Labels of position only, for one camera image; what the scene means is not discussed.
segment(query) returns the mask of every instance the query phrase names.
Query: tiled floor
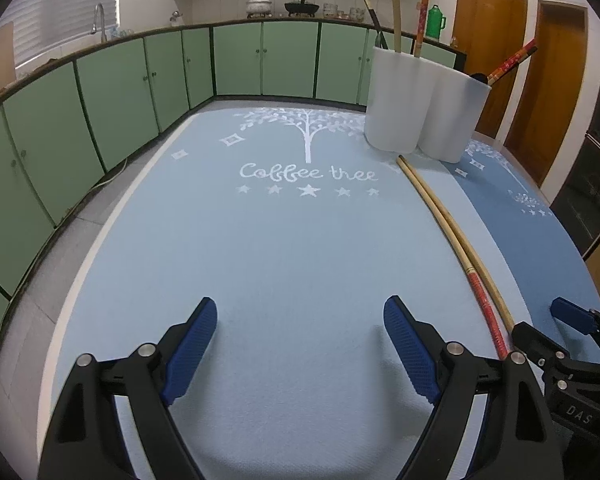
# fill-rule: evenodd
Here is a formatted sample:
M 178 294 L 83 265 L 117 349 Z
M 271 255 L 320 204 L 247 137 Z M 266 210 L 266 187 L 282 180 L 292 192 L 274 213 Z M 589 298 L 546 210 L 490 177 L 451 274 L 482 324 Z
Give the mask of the tiled floor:
M 216 101 L 206 107 L 205 111 L 241 106 L 280 104 Z M 501 151 L 527 181 L 532 182 L 503 146 L 481 134 L 475 134 L 475 138 Z M 46 352 L 64 299 L 84 257 L 113 208 L 163 141 L 161 139 L 129 163 L 124 171 L 111 183 L 103 186 L 78 212 L 38 267 L 15 307 L 6 338 L 0 348 L 0 450 L 22 480 L 35 480 L 38 471 L 38 396 Z

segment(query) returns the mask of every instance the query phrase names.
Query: blue gripper pad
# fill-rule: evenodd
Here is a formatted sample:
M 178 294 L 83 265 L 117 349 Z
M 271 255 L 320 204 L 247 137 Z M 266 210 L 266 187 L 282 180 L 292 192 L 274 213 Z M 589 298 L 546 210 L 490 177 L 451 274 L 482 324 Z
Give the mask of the blue gripper pad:
M 438 402 L 436 364 L 394 298 L 384 304 L 384 327 L 416 392 L 431 404 Z
M 165 405 L 171 406 L 187 392 L 217 323 L 216 304 L 208 300 L 166 365 L 164 388 L 160 393 Z
M 551 303 L 551 315 L 573 327 L 584 335 L 593 334 L 598 326 L 590 312 L 564 298 L 555 298 Z

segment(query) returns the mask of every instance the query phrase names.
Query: pot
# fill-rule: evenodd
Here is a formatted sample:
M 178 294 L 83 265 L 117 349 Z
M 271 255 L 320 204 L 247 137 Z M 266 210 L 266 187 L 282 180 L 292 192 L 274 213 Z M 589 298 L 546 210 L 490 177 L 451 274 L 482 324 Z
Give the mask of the pot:
M 271 0 L 249 0 L 247 17 L 252 14 L 271 14 Z
M 305 1 L 306 0 L 299 0 L 297 2 L 285 4 L 285 9 L 290 16 L 292 14 L 308 14 L 309 16 L 315 16 L 315 12 L 320 9 L 320 6 L 308 4 L 305 3 Z

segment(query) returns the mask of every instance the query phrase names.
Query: faucet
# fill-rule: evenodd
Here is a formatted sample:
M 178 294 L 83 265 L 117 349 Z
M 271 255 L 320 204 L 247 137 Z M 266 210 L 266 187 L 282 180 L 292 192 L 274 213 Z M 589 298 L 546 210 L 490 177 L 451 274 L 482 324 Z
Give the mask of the faucet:
M 98 31 L 98 27 L 96 26 L 98 20 L 98 10 L 100 11 L 100 27 L 102 28 L 100 43 L 106 43 L 107 35 L 104 32 L 104 7 L 102 4 L 97 4 L 95 10 L 93 11 L 93 27 L 91 28 L 91 33 L 95 34 Z

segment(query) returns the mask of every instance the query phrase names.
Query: metal screw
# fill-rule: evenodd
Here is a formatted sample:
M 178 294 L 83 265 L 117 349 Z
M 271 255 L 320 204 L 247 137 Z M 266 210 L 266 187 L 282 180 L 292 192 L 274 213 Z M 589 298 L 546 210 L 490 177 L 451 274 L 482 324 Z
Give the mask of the metal screw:
M 464 352 L 464 347 L 460 343 L 452 341 L 451 343 L 446 345 L 446 351 L 449 352 L 451 355 L 460 355 L 462 354 L 462 352 Z
M 149 357 L 149 356 L 153 355 L 154 352 L 155 352 L 155 345 L 153 345 L 151 343 L 144 343 L 138 349 L 138 355 L 140 355 L 142 357 Z
M 78 366 L 87 366 L 91 363 L 91 354 L 82 354 L 75 360 Z
M 511 360 L 517 365 L 523 365 L 526 361 L 525 357 L 520 352 L 513 352 Z

